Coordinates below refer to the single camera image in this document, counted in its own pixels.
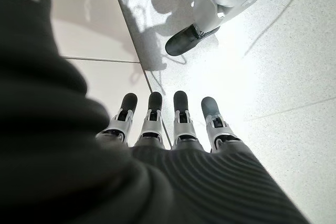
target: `white speckled floor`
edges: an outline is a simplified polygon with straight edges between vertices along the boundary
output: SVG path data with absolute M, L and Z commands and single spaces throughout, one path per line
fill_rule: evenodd
M 334 223 L 336 0 L 259 0 L 195 49 L 170 57 L 164 45 L 193 22 L 192 1 L 119 0 L 150 86 L 163 94 L 170 139 L 173 95 L 184 90 L 209 150 L 200 104 L 213 96 L 304 214 Z

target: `dark fabric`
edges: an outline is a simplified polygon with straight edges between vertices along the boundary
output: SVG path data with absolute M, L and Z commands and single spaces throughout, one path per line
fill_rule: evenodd
M 50 0 L 0 0 L 3 222 L 306 223 L 245 148 L 99 144 L 109 116 L 59 56 L 49 15 Z

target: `black foot sole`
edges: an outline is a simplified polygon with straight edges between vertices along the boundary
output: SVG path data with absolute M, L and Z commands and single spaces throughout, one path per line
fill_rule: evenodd
M 203 39 L 214 34 L 219 30 L 219 27 L 209 31 L 207 33 L 198 34 L 194 25 L 184 28 L 179 31 L 173 37 L 171 37 L 165 46 L 166 52 L 171 56 L 178 56 L 184 54 L 185 52 L 193 49 L 200 43 Z

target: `black rubber foot pad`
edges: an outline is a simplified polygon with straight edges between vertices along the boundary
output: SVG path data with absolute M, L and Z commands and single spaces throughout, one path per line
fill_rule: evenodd
M 188 110 L 188 97 L 183 91 L 178 91 L 174 95 L 174 110 L 179 110 L 180 113 L 184 113 Z
M 208 115 L 218 115 L 220 114 L 217 102 L 212 97 L 206 97 L 201 103 L 204 118 Z
M 138 97 L 133 93 L 128 93 L 124 96 L 124 99 L 122 99 L 121 107 L 123 111 L 133 111 L 135 112 L 135 109 L 137 107 L 138 103 Z
M 162 96 L 158 92 L 153 92 L 148 99 L 148 109 L 157 111 L 162 109 Z
M 165 46 L 166 52 L 171 56 L 178 56 L 193 49 L 203 39 L 214 34 L 219 30 L 219 27 L 208 33 L 198 34 L 194 25 L 184 28 L 173 37 L 171 37 Z

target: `dark ribbed fabric cover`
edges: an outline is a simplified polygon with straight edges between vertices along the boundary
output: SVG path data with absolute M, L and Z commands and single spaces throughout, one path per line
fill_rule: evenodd
M 132 150 L 169 179 L 187 223 L 307 223 L 249 151 Z

